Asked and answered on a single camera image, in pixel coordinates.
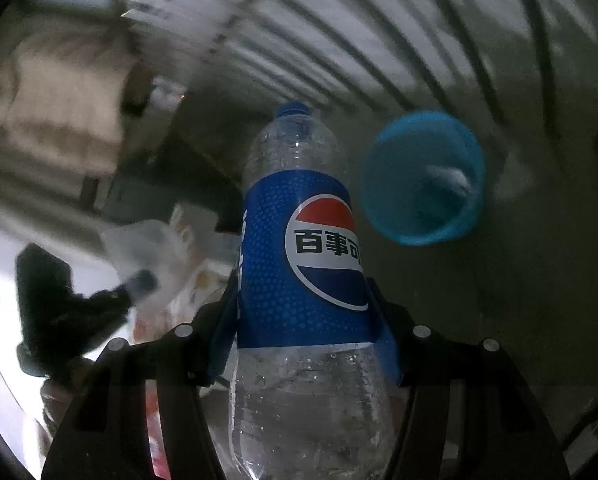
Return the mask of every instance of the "blue bucket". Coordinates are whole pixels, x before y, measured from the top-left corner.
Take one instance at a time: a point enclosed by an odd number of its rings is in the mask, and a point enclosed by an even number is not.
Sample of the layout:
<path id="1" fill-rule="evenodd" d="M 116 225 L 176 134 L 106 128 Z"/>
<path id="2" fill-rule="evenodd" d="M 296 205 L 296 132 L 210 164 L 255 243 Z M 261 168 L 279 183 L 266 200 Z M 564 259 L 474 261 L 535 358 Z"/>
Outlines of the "blue bucket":
<path id="1" fill-rule="evenodd" d="M 364 163 L 362 202 L 372 225 L 403 245 L 466 235 L 483 203 L 485 162 L 474 134 L 440 112 L 394 121 Z"/>

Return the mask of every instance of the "bottle label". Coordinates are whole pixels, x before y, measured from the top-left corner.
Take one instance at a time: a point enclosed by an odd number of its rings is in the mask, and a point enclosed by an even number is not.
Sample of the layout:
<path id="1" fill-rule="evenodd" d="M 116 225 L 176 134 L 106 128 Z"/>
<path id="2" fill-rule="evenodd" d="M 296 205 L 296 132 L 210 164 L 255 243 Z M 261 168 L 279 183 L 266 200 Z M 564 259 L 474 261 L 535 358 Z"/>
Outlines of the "bottle label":
<path id="1" fill-rule="evenodd" d="M 317 171 L 288 170 L 259 180 L 245 202 L 238 346 L 370 341 L 346 188 Z"/>

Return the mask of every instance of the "blue dot pattern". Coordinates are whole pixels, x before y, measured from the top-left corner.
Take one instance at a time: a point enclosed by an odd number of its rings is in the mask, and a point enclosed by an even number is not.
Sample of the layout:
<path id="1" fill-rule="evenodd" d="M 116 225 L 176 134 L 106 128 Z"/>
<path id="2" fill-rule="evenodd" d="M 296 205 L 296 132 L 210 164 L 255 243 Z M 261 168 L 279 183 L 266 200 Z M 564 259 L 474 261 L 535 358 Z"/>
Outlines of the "blue dot pattern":
<path id="1" fill-rule="evenodd" d="M 285 256 L 285 229 L 295 209 L 316 194 L 348 205 L 346 188 L 317 171 L 288 170 L 257 182 L 246 196 L 239 293 L 240 348 L 371 341 L 368 311 L 336 306 L 310 291 Z"/>

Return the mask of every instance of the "clear plastic bottle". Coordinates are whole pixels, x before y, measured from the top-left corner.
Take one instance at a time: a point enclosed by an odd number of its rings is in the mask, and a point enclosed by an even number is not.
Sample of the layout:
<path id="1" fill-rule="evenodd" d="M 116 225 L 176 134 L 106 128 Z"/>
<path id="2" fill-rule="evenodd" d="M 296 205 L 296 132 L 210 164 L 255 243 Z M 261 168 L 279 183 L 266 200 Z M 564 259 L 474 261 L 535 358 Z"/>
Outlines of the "clear plastic bottle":
<path id="1" fill-rule="evenodd" d="M 230 450 L 253 480 L 375 479 L 394 433 L 335 136 L 287 103 L 244 174 Z"/>

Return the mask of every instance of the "blue bottle cap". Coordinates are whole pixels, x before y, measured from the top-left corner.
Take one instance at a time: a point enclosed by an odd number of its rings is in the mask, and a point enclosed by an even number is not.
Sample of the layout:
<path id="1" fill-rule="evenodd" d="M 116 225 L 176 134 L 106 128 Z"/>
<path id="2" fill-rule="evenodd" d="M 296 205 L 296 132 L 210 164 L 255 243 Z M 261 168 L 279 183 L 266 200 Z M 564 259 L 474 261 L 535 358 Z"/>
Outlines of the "blue bottle cap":
<path id="1" fill-rule="evenodd" d="M 276 109 L 274 114 L 275 119 L 285 117 L 288 115 L 307 115 L 311 116 L 312 112 L 310 109 L 300 101 L 288 101 L 283 103 Z"/>

